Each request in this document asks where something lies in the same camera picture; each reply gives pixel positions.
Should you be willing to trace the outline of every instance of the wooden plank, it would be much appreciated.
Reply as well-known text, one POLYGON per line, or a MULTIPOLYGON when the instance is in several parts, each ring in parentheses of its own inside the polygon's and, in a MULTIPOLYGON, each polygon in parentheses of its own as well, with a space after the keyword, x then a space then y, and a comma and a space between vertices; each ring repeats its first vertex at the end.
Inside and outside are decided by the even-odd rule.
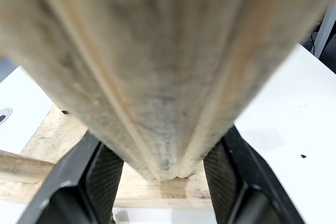
POLYGON ((186 177, 329 0, 0 0, 0 44, 146 178, 186 177))
POLYGON ((0 44, 57 104, 94 125, 100 140, 153 178, 140 151, 127 149, 131 136, 44 0, 0 0, 0 44))
MULTIPOLYGON (((64 115, 54 106, 29 140, 21 154, 56 163, 85 134, 87 128, 71 115, 64 115)), ((40 188, 34 184, 0 183, 0 199, 27 204, 40 188)), ((115 207, 196 208, 211 209, 210 194, 203 165, 189 178, 167 182, 146 180, 129 165, 124 164, 115 207)))
POLYGON ((36 183, 43 181, 54 167, 53 163, 0 151, 0 179, 36 183))

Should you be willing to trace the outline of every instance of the white table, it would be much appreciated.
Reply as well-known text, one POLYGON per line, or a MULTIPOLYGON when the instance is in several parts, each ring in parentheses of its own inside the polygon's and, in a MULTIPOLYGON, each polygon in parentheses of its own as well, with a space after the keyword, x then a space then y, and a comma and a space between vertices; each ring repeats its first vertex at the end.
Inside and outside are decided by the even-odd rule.
POLYGON ((306 223, 336 223, 335 118, 336 75, 298 45, 236 121, 306 223))
MULTIPOLYGON (((52 103, 20 68, 0 83, 0 92, 4 87, 15 85, 18 86, 15 95, 22 99, 0 99, 0 108, 20 108, 13 108, 13 113, 20 111, 20 114, 13 114, 8 120, 24 122, 29 119, 32 126, 21 133, 13 131, 11 134, 20 134, 20 137, 16 135, 12 145, 0 141, 0 149, 19 153, 52 103), (21 91, 19 87, 23 83, 25 88, 21 91), (32 99, 35 96, 43 106, 34 103, 35 116, 32 116, 30 104, 36 100, 32 99)), ((335 117, 335 74, 303 47, 297 46, 236 121, 242 136, 266 159, 306 223, 335 223, 335 117)), ((8 129, 0 125, 2 133, 9 134, 8 129)), ((23 206, 0 202, 3 223, 14 224, 22 210, 23 206)), ((213 212, 208 210, 114 209, 114 212, 121 219, 136 224, 187 223, 187 220, 215 223, 213 212)))

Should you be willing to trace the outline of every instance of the weathered wood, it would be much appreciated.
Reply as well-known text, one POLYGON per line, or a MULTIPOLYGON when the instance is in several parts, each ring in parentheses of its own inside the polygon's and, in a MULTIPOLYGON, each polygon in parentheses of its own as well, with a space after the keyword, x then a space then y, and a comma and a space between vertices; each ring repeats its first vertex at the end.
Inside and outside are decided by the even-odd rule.
MULTIPOLYGON (((75 117, 63 115, 54 106, 21 155, 56 163, 85 134, 87 128, 75 117)), ((41 183, 0 183, 0 199, 30 202, 41 183)), ((189 178, 176 178, 167 182, 146 180, 129 165, 124 164, 115 207, 140 208, 196 208, 211 209, 210 194, 202 164, 189 178)))
POLYGON ((0 0, 0 44, 139 173, 171 179, 191 173, 328 1, 0 0))
POLYGON ((153 178, 98 82, 44 0, 0 0, 0 44, 123 160, 153 178))
POLYGON ((54 167, 53 163, 0 151, 0 179, 5 181, 42 182, 54 167))

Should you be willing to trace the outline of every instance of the circular hole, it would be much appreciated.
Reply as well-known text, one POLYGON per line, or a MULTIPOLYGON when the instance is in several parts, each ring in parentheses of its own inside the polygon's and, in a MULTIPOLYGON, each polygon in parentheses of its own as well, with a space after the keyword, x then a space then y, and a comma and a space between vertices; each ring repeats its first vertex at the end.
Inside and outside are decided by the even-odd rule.
POLYGON ((11 108, 5 108, 5 109, 0 110, 0 124, 5 122, 9 118, 11 113, 12 113, 11 108))
POLYGON ((0 115, 0 123, 5 120, 6 116, 5 115, 0 115))

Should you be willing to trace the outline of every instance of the wooden beam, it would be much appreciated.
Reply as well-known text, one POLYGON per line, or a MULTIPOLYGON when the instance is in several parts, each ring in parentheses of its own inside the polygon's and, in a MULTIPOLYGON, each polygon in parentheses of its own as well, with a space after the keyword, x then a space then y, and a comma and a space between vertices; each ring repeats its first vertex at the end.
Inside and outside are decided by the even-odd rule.
POLYGON ((43 182, 54 167, 53 163, 0 151, 0 179, 5 181, 43 182))
MULTIPOLYGON (((21 155, 56 163, 78 141, 87 128, 75 117, 63 115, 54 106, 21 155)), ((0 199, 27 204, 41 182, 34 184, 0 183, 0 199)), ((177 178, 166 182, 146 180, 124 164, 115 207, 211 209, 211 199, 203 169, 199 164, 189 178, 177 178)))
POLYGON ((186 177, 329 0, 0 0, 0 45, 144 177, 186 177))

